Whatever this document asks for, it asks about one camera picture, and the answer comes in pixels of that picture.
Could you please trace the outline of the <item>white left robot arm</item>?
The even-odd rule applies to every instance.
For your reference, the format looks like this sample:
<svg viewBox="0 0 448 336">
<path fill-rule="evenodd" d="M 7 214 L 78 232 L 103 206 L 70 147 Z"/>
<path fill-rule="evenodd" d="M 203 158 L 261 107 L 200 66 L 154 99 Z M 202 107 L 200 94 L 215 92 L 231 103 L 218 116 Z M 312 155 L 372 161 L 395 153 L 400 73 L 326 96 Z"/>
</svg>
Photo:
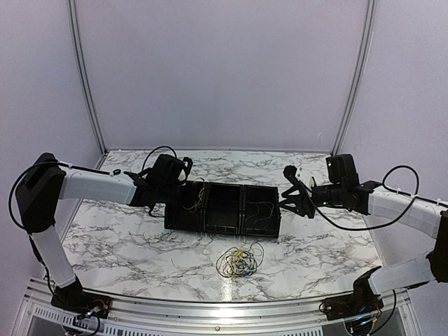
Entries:
<svg viewBox="0 0 448 336">
<path fill-rule="evenodd" d="M 55 229 L 55 212 L 61 200 L 94 200 L 153 209 L 175 202 L 187 181 L 193 161 L 161 154 L 152 167 L 139 173 L 101 171 L 60 162 L 43 153 L 15 180 L 8 210 L 17 209 L 12 221 L 24 230 L 41 262 L 59 288 L 60 298 L 75 312 L 88 306 L 88 295 L 74 284 L 77 276 Z"/>
</svg>

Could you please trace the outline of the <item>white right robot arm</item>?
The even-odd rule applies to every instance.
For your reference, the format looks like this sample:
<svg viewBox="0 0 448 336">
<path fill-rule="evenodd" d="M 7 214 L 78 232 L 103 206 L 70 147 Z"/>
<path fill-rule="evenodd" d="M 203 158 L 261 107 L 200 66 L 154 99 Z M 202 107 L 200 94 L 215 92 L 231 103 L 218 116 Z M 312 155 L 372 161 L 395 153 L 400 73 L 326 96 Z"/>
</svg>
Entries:
<svg viewBox="0 0 448 336">
<path fill-rule="evenodd" d="M 364 312 L 374 302 L 374 295 L 434 281 L 447 282 L 447 208 L 441 203 L 421 199 L 415 193 L 392 191 L 374 181 L 354 187 L 341 183 L 306 185 L 296 181 L 281 197 L 280 207 L 301 217 L 313 218 L 323 207 L 346 209 L 385 219 L 384 224 L 371 226 L 371 231 L 400 224 L 434 240 L 433 249 L 422 256 L 378 267 L 359 276 L 353 283 L 353 293 L 346 300 L 351 312 Z"/>
</svg>

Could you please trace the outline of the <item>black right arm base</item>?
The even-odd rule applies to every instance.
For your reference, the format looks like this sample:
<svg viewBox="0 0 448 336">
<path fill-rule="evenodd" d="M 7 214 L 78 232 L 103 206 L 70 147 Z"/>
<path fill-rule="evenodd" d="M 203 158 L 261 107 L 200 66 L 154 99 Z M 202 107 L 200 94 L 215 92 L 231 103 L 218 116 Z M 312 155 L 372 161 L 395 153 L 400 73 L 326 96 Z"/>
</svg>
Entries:
<svg viewBox="0 0 448 336">
<path fill-rule="evenodd" d="M 353 283 L 352 293 L 323 299 L 319 311 L 325 314 L 329 321 L 333 321 L 382 309 L 384 303 L 380 294 L 374 294 L 368 283 L 370 276 L 379 268 L 380 266 L 374 267 L 359 276 Z"/>
</svg>

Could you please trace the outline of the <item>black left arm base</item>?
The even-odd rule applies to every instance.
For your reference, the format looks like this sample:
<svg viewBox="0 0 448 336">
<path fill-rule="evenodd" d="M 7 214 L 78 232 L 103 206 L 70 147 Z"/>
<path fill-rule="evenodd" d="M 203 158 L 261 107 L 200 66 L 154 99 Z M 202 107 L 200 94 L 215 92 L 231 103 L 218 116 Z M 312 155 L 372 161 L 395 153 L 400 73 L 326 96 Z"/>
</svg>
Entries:
<svg viewBox="0 0 448 336">
<path fill-rule="evenodd" d="M 51 305 L 77 314 L 87 314 L 93 311 L 96 316 L 106 319 L 109 315 L 111 297 L 85 291 L 80 280 L 52 291 Z"/>
</svg>

